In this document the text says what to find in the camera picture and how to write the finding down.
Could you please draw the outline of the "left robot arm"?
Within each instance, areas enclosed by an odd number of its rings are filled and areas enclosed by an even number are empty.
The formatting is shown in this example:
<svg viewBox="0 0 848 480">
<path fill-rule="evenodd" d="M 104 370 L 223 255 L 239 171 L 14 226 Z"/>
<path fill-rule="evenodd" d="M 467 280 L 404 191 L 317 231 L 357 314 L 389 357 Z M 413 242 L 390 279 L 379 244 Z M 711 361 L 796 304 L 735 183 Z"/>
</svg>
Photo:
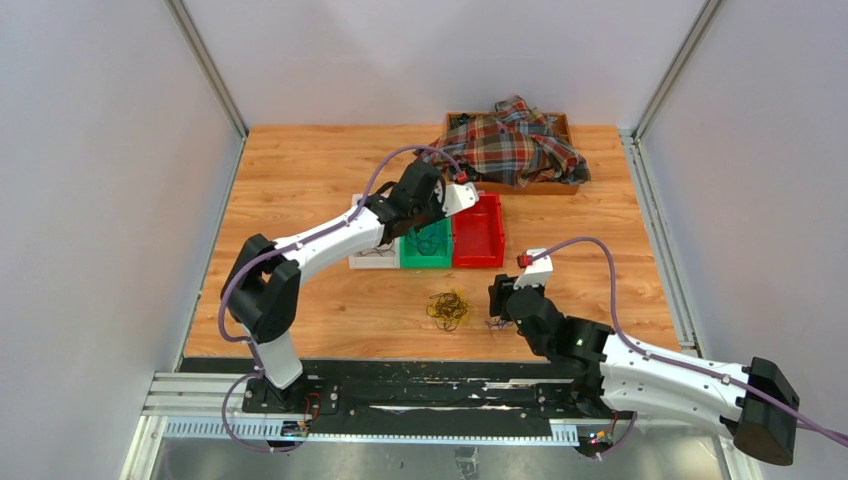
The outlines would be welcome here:
<svg viewBox="0 0 848 480">
<path fill-rule="evenodd" d="M 397 181 L 365 191 L 337 218 L 290 237 L 260 234 L 243 245 L 221 292 L 221 316 L 245 331 L 258 375 L 270 383 L 268 400 L 283 413 L 298 411 L 306 386 L 291 326 L 300 289 L 318 272 L 348 256 L 391 244 L 474 203 L 462 185 L 449 183 L 438 168 L 416 160 Z"/>
</svg>

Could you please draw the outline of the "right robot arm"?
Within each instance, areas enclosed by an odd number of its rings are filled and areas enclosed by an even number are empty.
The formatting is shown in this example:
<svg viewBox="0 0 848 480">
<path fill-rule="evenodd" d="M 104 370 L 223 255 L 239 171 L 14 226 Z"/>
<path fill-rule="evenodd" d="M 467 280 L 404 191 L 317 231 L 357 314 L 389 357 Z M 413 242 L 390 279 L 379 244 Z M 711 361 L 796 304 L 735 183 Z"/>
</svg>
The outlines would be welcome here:
<svg viewBox="0 0 848 480">
<path fill-rule="evenodd" d="M 761 462 L 793 464 L 800 398 L 776 363 L 708 361 L 632 340 L 609 325 L 563 314 L 544 287 L 517 281 L 494 278 L 489 313 L 515 324 L 534 355 L 571 379 L 580 414 L 633 412 L 685 422 L 730 439 Z"/>
</svg>

